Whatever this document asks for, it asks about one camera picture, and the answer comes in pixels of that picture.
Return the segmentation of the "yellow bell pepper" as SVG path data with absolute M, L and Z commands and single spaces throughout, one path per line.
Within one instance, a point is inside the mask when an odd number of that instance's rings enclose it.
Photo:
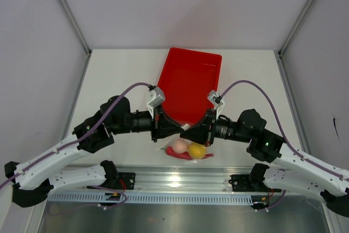
M 203 145 L 197 143 L 191 143 L 188 145 L 188 154 L 192 159 L 203 159 L 206 152 L 207 150 Z

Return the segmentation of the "clear zip top bag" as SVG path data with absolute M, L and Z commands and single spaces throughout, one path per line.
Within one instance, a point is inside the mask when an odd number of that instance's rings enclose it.
M 186 162 L 199 162 L 213 158 L 214 154 L 208 152 L 204 145 L 183 139 L 179 134 L 170 135 L 162 139 L 158 150 L 163 151 L 167 156 L 180 159 Z

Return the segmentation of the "pale egg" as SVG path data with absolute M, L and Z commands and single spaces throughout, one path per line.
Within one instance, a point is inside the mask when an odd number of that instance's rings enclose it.
M 188 144 L 185 140 L 183 139 L 177 139 L 173 145 L 172 149 L 175 153 L 182 154 L 187 151 L 188 149 Z

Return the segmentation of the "red chili pepper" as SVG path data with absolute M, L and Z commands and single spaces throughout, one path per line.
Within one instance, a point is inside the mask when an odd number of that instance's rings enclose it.
M 194 160 L 194 159 L 192 159 L 189 156 L 188 151 L 186 151 L 186 152 L 184 152 L 182 154 L 178 154 L 178 153 L 175 153 L 173 151 L 172 147 L 168 147 L 165 152 L 166 152 L 166 154 L 168 156 L 175 157 L 175 158 L 178 158 L 178 159 Z M 213 156 L 214 156 L 214 154 L 212 154 L 212 153 L 206 153 L 206 155 L 205 155 L 205 157 L 203 159 L 207 159 L 207 158 L 210 158 L 210 157 L 213 157 Z

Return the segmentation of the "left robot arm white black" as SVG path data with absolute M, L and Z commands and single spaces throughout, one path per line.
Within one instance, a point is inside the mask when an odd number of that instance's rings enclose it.
M 20 207 L 32 207 L 61 190 L 79 187 L 120 189 L 121 178 L 111 160 L 103 160 L 90 168 L 63 169 L 111 146 L 115 142 L 113 137 L 118 134 L 149 132 L 152 141 L 157 141 L 183 130 L 167 116 L 161 105 L 157 105 L 152 113 L 131 112 L 126 97 L 114 96 L 50 150 L 25 163 L 5 164 L 5 175 L 13 183 L 11 201 Z

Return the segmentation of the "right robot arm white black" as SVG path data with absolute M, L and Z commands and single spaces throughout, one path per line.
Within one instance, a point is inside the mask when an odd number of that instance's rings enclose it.
M 254 109 L 243 111 L 236 122 L 209 113 L 180 136 L 204 146 L 215 139 L 246 142 L 246 151 L 258 163 L 244 186 L 256 192 L 276 189 L 305 195 L 348 217 L 348 171 L 290 147 L 285 138 L 267 130 L 266 124 Z

